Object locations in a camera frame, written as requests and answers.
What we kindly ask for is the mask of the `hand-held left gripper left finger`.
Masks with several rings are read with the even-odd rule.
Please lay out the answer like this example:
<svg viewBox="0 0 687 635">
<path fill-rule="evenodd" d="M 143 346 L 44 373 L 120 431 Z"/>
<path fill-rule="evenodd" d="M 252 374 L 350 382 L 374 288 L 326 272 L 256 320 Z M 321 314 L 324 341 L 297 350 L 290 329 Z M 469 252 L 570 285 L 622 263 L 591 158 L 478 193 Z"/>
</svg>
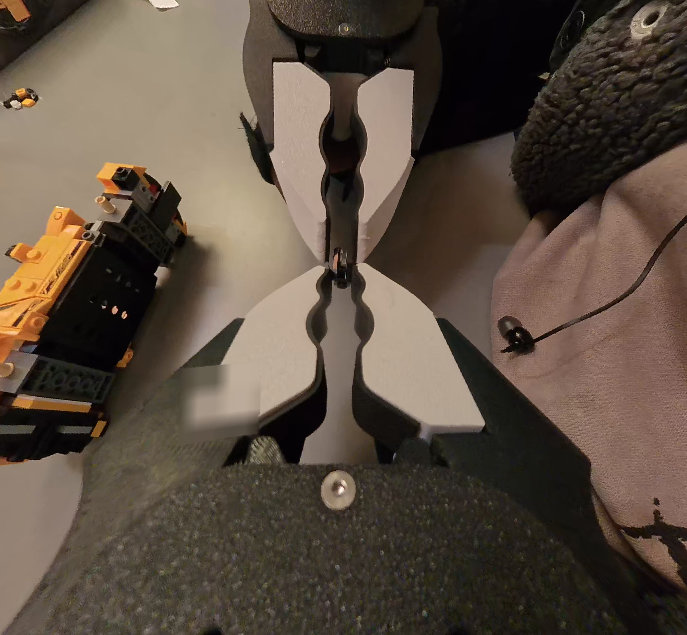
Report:
<svg viewBox="0 0 687 635">
<path fill-rule="evenodd" d="M 274 439 L 291 464 L 327 412 L 328 305 L 329 269 L 318 265 L 254 306 L 221 365 L 221 423 L 238 436 Z"/>
</svg>

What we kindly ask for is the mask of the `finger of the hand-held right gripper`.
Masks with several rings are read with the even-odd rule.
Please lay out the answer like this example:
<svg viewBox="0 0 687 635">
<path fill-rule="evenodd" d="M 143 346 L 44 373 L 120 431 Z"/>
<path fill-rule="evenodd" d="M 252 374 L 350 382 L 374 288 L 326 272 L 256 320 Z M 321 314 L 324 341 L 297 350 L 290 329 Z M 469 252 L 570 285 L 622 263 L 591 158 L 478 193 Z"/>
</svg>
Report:
<svg viewBox="0 0 687 635">
<path fill-rule="evenodd" d="M 414 165 L 414 72 L 388 68 L 364 81 L 357 91 L 355 112 L 364 131 L 357 168 L 363 195 L 356 260 L 362 263 L 389 227 Z"/>
<path fill-rule="evenodd" d="M 299 234 L 323 264 L 328 261 L 323 196 L 328 163 L 322 134 L 331 114 L 331 88 L 325 78 L 300 62 L 273 63 L 271 162 Z"/>
</svg>

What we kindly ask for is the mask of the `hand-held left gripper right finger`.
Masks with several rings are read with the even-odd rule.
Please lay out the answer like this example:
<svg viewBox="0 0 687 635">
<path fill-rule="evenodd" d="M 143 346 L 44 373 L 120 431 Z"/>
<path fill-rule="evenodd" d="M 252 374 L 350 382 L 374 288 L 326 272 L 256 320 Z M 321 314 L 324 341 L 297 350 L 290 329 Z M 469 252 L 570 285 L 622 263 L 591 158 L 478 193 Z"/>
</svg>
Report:
<svg viewBox="0 0 687 635">
<path fill-rule="evenodd" d="M 392 462 L 407 440 L 482 432 L 484 417 L 434 313 L 367 263 L 355 267 L 351 294 L 359 338 L 352 411 L 378 462 Z"/>
</svg>

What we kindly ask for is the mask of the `small black lego piece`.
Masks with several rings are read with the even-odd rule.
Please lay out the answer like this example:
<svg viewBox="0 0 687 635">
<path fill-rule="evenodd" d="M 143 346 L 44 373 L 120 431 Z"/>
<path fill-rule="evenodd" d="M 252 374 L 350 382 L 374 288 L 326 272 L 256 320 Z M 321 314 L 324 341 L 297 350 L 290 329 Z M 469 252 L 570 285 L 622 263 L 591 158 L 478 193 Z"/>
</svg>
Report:
<svg viewBox="0 0 687 635">
<path fill-rule="evenodd" d="M 348 252 L 341 247 L 334 249 L 331 271 L 337 288 L 346 289 L 351 284 L 352 263 Z"/>
</svg>

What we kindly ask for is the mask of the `orange black lego car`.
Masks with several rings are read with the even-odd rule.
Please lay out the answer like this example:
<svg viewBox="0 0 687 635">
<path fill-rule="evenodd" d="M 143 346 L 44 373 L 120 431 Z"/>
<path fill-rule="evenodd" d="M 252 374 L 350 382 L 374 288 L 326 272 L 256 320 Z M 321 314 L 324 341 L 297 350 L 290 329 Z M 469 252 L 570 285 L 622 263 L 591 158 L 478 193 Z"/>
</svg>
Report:
<svg viewBox="0 0 687 635">
<path fill-rule="evenodd" d="M 181 196 L 142 166 L 105 163 L 92 221 L 55 207 L 1 288 L 1 464 L 80 453 L 109 423 L 157 286 L 187 239 Z"/>
</svg>

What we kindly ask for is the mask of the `black wired earphone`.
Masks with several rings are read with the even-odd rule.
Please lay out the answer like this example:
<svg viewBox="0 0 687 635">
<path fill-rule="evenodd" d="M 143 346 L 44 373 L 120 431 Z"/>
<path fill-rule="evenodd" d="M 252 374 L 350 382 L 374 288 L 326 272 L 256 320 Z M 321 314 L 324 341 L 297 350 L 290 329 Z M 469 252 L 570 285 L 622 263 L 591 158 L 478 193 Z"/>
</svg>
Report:
<svg viewBox="0 0 687 635">
<path fill-rule="evenodd" d="M 533 336 L 524 325 L 516 319 L 514 316 L 503 316 L 497 322 L 497 328 L 500 335 L 505 341 L 507 341 L 507 346 L 501 350 L 503 354 L 517 354 L 524 355 L 534 351 L 537 344 L 543 342 L 544 340 L 555 336 L 556 334 L 575 327 L 583 322 L 586 322 L 594 317 L 599 316 L 602 313 L 606 313 L 613 307 L 621 304 L 623 301 L 632 296 L 645 282 L 649 274 L 655 268 L 657 262 L 659 261 L 662 254 L 669 244 L 674 240 L 674 238 L 686 227 L 686 216 L 683 216 L 674 227 L 665 235 L 663 240 L 658 244 L 657 248 L 653 251 L 648 262 L 645 264 L 641 270 L 637 279 L 625 290 L 622 294 L 612 298 L 606 304 L 597 307 L 581 316 L 575 317 L 565 323 L 562 323 L 544 333 Z"/>
</svg>

